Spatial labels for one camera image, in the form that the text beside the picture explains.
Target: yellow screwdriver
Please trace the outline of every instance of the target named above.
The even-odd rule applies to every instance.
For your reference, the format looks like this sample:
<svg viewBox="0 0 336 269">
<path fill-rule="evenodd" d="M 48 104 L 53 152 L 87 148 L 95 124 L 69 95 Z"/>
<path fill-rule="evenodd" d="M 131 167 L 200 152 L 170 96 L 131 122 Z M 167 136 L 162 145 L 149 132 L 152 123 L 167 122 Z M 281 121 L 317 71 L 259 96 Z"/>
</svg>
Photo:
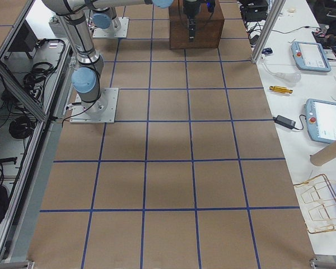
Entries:
<svg viewBox="0 0 336 269">
<path fill-rule="evenodd" d="M 281 87 L 281 86 L 270 86 L 269 89 L 275 92 L 279 92 L 281 94 L 291 94 L 292 93 L 292 90 L 289 90 L 288 88 Z"/>
</svg>

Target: tablet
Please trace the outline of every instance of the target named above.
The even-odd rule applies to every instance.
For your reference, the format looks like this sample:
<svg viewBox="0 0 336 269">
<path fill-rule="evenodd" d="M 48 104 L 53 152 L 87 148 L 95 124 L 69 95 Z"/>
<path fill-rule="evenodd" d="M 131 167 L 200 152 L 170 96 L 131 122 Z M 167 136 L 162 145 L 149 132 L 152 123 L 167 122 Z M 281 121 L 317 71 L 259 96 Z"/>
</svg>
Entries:
<svg viewBox="0 0 336 269">
<path fill-rule="evenodd" d="M 336 140 L 336 103 L 308 99 L 305 112 L 307 131 L 312 140 L 323 143 Z"/>
<path fill-rule="evenodd" d="M 298 69 L 317 72 L 331 71 L 321 44 L 294 41 L 291 44 L 291 50 Z"/>
</svg>

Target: tablet screen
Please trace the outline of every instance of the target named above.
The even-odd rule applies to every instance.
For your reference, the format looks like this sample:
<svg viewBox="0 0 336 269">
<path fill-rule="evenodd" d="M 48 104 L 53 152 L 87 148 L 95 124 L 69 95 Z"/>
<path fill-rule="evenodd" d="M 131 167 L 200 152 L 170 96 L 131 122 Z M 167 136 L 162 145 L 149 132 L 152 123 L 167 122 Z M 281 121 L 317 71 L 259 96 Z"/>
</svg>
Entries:
<svg viewBox="0 0 336 269">
<path fill-rule="evenodd" d="M 336 140 L 336 105 L 314 102 L 319 137 Z"/>
<path fill-rule="evenodd" d="M 326 68 L 318 45 L 299 43 L 298 46 L 300 47 L 300 52 L 306 66 Z"/>
</svg>

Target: wooden box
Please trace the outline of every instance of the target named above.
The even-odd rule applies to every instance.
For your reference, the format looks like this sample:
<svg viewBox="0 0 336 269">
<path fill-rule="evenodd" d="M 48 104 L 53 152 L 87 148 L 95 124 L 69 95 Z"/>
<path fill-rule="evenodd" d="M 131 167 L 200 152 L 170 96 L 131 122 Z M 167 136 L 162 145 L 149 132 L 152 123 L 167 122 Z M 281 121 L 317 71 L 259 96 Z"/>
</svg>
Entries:
<svg viewBox="0 0 336 269">
<path fill-rule="evenodd" d="M 224 15 L 219 1 L 216 0 L 214 14 L 208 12 L 206 4 L 201 4 L 200 13 L 195 17 L 197 30 L 193 42 L 189 42 L 188 20 L 183 14 L 183 0 L 174 0 L 169 7 L 169 44 L 170 49 L 207 49 L 218 48 L 224 25 Z"/>
</svg>

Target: white mounting plate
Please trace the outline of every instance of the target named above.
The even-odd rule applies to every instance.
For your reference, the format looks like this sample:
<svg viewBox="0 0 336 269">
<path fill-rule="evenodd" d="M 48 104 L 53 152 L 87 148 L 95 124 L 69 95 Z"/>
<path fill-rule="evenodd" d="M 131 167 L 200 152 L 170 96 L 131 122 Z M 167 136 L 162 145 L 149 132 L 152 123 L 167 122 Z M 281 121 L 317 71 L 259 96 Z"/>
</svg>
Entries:
<svg viewBox="0 0 336 269">
<path fill-rule="evenodd" d="M 87 113 L 83 112 L 81 105 L 74 106 L 72 109 L 72 115 L 82 113 L 80 115 L 70 118 L 70 122 L 73 124 L 82 123 L 114 123 L 116 116 L 117 100 L 118 100 L 118 88 L 103 88 L 102 97 L 107 98 L 108 105 L 106 110 L 100 115 L 99 118 L 92 119 Z M 81 98 L 76 95 L 75 102 L 81 102 Z"/>
<path fill-rule="evenodd" d="M 97 28 L 92 36 L 93 39 L 110 39 L 110 38 L 126 38 L 128 32 L 128 17 L 119 17 L 121 29 L 114 33 L 107 33 L 101 28 Z"/>
</svg>

